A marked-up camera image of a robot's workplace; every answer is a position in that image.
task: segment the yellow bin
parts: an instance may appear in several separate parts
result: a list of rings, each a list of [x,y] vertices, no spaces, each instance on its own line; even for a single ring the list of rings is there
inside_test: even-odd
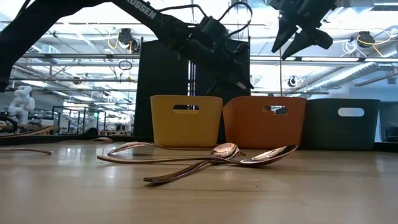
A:
[[[155,144],[195,148],[216,146],[223,99],[213,96],[157,95],[150,98],[150,104]],[[186,105],[191,108],[195,105],[195,110],[176,110],[181,105],[186,108]]]

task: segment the black partition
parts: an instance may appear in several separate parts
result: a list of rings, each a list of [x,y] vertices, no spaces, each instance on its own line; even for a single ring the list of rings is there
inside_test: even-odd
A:
[[[227,40],[226,45],[227,48],[234,51],[241,43],[243,43],[243,41]],[[242,56],[238,59],[238,62],[243,65],[243,72],[246,78],[250,79],[250,50],[248,50],[246,54],[242,54]],[[200,66],[197,65],[195,68],[195,95],[204,96],[213,86],[216,79],[209,71],[202,69]],[[223,117],[221,117],[218,142],[226,142]]]
[[[188,60],[158,40],[144,42],[139,61],[133,136],[153,141],[150,97],[188,94]]]

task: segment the white figure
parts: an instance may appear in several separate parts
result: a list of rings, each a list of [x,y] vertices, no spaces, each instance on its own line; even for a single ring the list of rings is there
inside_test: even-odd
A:
[[[18,87],[14,92],[14,100],[8,107],[9,115],[17,116],[19,125],[27,124],[29,112],[35,108],[35,100],[30,97],[32,90],[30,86]]]

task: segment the bin handle hole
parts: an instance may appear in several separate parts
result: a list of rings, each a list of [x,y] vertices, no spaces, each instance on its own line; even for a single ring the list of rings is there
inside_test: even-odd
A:
[[[362,108],[340,108],[338,114],[341,117],[362,117],[365,115],[365,110]]]
[[[174,113],[178,114],[198,114],[198,105],[175,105],[173,107]]]
[[[271,105],[262,108],[262,111],[269,115],[287,115],[289,112],[286,106]]]

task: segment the white duct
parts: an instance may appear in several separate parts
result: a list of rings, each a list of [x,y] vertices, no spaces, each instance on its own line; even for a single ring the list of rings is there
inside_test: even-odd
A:
[[[382,50],[381,52],[385,57],[397,57],[397,47],[398,45],[394,44],[391,47]],[[315,91],[321,88],[330,89],[353,81],[357,78],[364,77],[379,70],[380,67],[376,62],[368,62],[354,67],[342,68],[319,79],[318,81],[315,81],[311,85],[305,87],[305,90]]]

